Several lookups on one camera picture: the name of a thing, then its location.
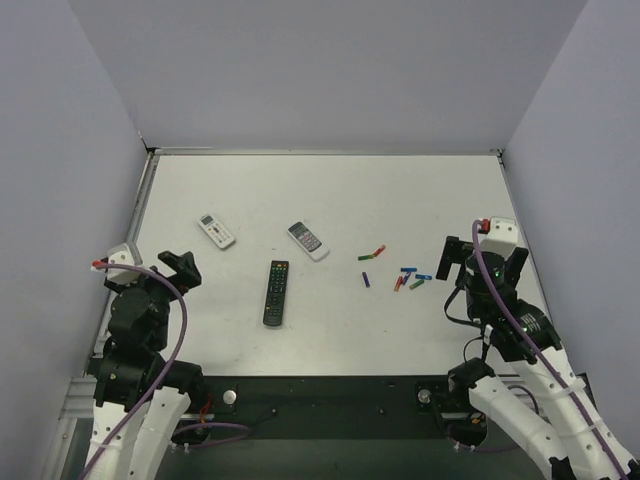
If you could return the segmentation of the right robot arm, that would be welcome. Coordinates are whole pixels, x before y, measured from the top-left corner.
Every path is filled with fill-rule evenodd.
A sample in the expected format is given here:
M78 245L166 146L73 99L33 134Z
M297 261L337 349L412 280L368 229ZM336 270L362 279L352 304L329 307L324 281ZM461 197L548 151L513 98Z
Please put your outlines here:
M459 266L454 291L466 296L465 325L482 333L485 348L497 350L533 400L519 400L484 357L448 372L447 398L499 426L547 479L636 479L638 459L599 415L554 326L517 294L527 257L522 247L504 256L446 238L437 279Z

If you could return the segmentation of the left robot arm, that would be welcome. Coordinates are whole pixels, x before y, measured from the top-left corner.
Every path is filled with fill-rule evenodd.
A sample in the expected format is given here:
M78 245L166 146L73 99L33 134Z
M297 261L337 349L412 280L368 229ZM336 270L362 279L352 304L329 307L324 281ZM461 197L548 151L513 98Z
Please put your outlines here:
M159 253L172 270L164 276L145 267L133 245L124 243L93 262L114 292L102 355L89 362L96 380L93 426L83 479L152 479L181 417L205 402L200 366L182 362L168 344L170 305L180 308L178 338L186 336L184 296L202 283L192 253Z

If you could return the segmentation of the black TV remote control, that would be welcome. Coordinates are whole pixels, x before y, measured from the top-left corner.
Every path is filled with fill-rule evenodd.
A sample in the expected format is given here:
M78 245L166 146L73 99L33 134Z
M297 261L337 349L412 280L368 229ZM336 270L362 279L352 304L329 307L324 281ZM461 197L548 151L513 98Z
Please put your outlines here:
M271 262L262 319L266 327L277 328L282 325L288 273L288 261Z

